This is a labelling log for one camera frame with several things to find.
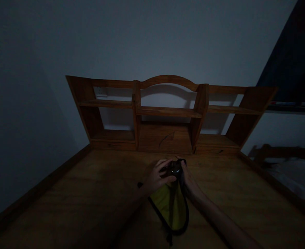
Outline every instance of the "hand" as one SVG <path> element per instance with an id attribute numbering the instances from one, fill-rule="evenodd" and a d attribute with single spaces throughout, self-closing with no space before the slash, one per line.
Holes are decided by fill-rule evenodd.
<path id="1" fill-rule="evenodd" d="M 183 170 L 184 183 L 186 185 L 187 196 L 192 201 L 196 201 L 196 202 L 204 200 L 206 198 L 206 195 L 202 192 L 202 190 L 196 183 L 193 175 L 188 170 L 187 165 L 184 163 L 184 161 L 181 161 L 181 167 Z"/>
<path id="2" fill-rule="evenodd" d="M 172 159 L 169 159 L 169 160 L 161 159 L 152 169 L 150 175 L 148 176 L 148 178 L 145 180 L 143 186 L 141 187 L 142 189 L 144 189 L 145 193 L 148 196 L 150 196 L 153 192 L 155 192 L 157 189 L 159 189 L 164 184 L 176 181 L 177 178 L 175 176 L 168 176 L 165 178 L 161 178 L 161 176 L 164 175 L 166 173 L 166 171 L 160 172 L 160 170 L 163 167 L 168 166 L 171 161 L 172 161 Z"/>

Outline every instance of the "forearm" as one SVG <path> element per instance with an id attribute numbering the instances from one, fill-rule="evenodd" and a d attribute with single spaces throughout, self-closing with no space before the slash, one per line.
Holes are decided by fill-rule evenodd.
<path id="1" fill-rule="evenodd" d="M 87 232 L 74 248 L 107 248 L 148 196 L 143 188 L 138 189 L 124 205 L 109 213 L 100 224 Z"/>
<path id="2" fill-rule="evenodd" d="M 204 194 L 196 198 L 196 202 L 200 211 L 215 224 L 232 248 L 262 248 Z"/>

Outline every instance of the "yellow bag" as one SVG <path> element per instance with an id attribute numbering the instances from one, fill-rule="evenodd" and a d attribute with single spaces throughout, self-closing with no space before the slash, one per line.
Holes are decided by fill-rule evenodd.
<path id="1" fill-rule="evenodd" d="M 176 181 L 165 184 L 148 198 L 163 226 L 168 232 L 167 241 L 172 246 L 172 235 L 183 234 L 189 222 L 189 211 L 184 191 L 184 178 L 181 170 Z"/>

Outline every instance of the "black bag strap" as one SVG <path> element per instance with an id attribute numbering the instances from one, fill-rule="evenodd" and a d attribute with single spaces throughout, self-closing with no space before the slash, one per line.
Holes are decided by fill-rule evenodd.
<path id="1" fill-rule="evenodd" d="M 181 161 L 184 161 L 184 163 L 187 165 L 187 162 L 185 159 L 178 159 L 177 162 L 181 162 Z M 170 226 L 168 225 L 168 223 L 166 222 L 166 220 L 164 219 L 163 215 L 160 213 L 160 211 L 158 210 L 158 208 L 156 207 L 156 205 L 153 203 L 152 199 L 150 197 L 148 197 L 148 200 L 151 204 L 151 206 L 153 207 L 153 209 L 155 210 L 155 212 L 157 213 L 159 219 L 161 220 L 163 226 L 165 227 L 168 235 L 166 237 L 166 240 L 167 242 L 170 244 L 170 246 L 173 246 L 173 239 L 172 239 L 172 236 L 175 235 L 175 236 L 179 236 L 181 234 L 183 234 L 186 230 L 187 230 L 187 227 L 188 227 L 188 223 L 189 223 L 189 209 L 188 209 L 188 204 L 187 204 L 187 199 L 186 199 L 186 195 L 185 195 L 185 185 L 184 185 L 184 175 L 183 175 L 183 171 L 181 171 L 181 174 L 180 174 L 180 179 L 179 179 L 179 184 L 180 184 L 180 189 L 181 189 L 181 193 L 182 193 L 182 196 L 183 196 L 183 199 L 184 199 L 184 203 L 185 203 L 185 206 L 186 206 L 186 220 L 185 220 L 185 223 L 183 225 L 182 228 L 178 229 L 178 230 L 172 230 L 170 228 Z M 139 182 L 137 184 L 137 187 L 140 188 L 142 187 L 143 183 Z"/>

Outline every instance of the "white cloth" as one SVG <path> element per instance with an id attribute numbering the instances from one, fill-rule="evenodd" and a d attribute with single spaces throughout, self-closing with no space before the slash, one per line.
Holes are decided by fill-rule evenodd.
<path id="1" fill-rule="evenodd" d="M 267 171 L 297 196 L 305 199 L 305 160 L 278 163 Z"/>

